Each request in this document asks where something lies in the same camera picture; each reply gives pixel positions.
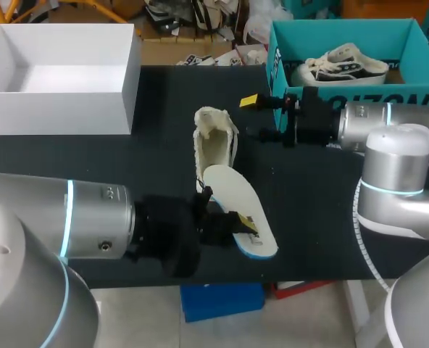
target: sneaker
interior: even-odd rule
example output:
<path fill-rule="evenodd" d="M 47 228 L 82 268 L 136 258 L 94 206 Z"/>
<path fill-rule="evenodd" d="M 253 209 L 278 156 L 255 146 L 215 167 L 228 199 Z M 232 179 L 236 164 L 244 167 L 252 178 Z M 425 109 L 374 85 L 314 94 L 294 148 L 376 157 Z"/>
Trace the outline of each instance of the sneaker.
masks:
<path fill-rule="evenodd" d="M 237 153 L 238 129 L 226 110 L 202 107 L 195 113 L 196 130 L 193 132 L 197 191 L 199 181 L 210 165 L 233 166 Z"/>
<path fill-rule="evenodd" d="M 318 59 L 310 58 L 292 74 L 294 86 L 382 85 L 388 65 L 346 43 Z"/>

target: white cable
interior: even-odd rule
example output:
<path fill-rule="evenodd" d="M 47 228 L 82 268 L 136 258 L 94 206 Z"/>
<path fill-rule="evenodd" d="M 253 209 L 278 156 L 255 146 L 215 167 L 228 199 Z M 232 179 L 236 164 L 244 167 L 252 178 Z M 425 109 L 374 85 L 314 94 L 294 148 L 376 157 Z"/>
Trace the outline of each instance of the white cable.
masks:
<path fill-rule="evenodd" d="M 359 245 L 359 249 L 361 250 L 361 254 L 364 257 L 367 266 L 371 270 L 372 274 L 374 275 L 374 278 L 379 282 L 379 284 L 384 288 L 385 291 L 390 291 L 390 286 L 387 285 L 386 281 L 382 279 L 379 272 L 377 271 L 377 268 L 375 268 L 374 264 L 372 263 L 371 257 L 369 256 L 369 253 L 366 250 L 365 243 L 362 241 L 361 236 L 361 230 L 359 229 L 359 220 L 358 220 L 358 199 L 359 199 L 359 188 L 361 186 L 361 179 L 358 181 L 357 189 L 354 191 L 354 198 L 353 198 L 353 228 L 354 228 L 354 235 L 357 238 L 357 242 Z"/>

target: black and white sneaker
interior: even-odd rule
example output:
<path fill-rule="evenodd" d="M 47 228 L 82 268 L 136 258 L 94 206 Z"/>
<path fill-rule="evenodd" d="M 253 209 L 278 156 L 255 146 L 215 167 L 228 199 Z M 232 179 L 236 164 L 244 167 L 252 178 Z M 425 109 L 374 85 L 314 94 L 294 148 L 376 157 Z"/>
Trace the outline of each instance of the black and white sneaker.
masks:
<path fill-rule="evenodd" d="M 322 57 L 307 59 L 296 68 L 291 82 L 294 86 L 382 85 L 388 65 L 365 56 L 354 45 L 346 43 Z"/>

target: shoe upper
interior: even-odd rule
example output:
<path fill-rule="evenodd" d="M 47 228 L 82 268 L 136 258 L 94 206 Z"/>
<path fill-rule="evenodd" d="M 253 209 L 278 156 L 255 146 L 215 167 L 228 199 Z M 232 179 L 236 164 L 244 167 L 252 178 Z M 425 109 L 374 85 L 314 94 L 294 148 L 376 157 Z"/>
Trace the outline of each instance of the shoe upper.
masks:
<path fill-rule="evenodd" d="M 388 72 L 388 65 L 365 56 L 353 43 L 346 43 L 320 58 L 307 59 L 300 69 L 305 78 L 335 82 L 382 76 Z"/>

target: black mat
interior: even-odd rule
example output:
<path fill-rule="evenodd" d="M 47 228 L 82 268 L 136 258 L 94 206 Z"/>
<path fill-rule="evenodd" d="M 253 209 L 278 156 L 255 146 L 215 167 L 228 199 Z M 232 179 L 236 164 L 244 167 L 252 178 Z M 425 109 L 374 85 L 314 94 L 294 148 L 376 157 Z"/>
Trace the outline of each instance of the black mat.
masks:
<path fill-rule="evenodd" d="M 142 194 L 189 197 L 195 191 L 193 114 L 226 109 L 241 133 L 273 125 L 271 112 L 238 108 L 268 92 L 264 67 L 144 67 L 132 136 L 0 137 L 0 172 L 125 184 Z M 351 221 L 358 154 L 300 146 L 283 149 L 239 138 L 235 168 L 256 189 L 279 245 L 268 261 L 237 249 L 204 247 L 193 278 L 171 279 L 154 260 L 70 260 L 92 288 L 371 278 Z M 397 278 L 429 254 L 429 242 L 363 231 L 383 277 Z"/>

